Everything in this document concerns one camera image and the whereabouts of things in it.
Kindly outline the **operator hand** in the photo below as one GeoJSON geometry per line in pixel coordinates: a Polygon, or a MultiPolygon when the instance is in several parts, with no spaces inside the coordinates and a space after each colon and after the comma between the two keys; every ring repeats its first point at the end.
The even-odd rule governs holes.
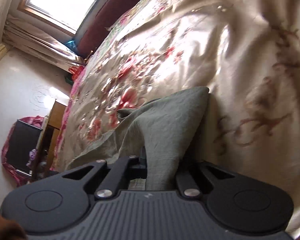
{"type": "Polygon", "coordinates": [[[1,239],[27,239],[23,228],[13,220],[8,220],[0,215],[0,240],[1,239]]]}

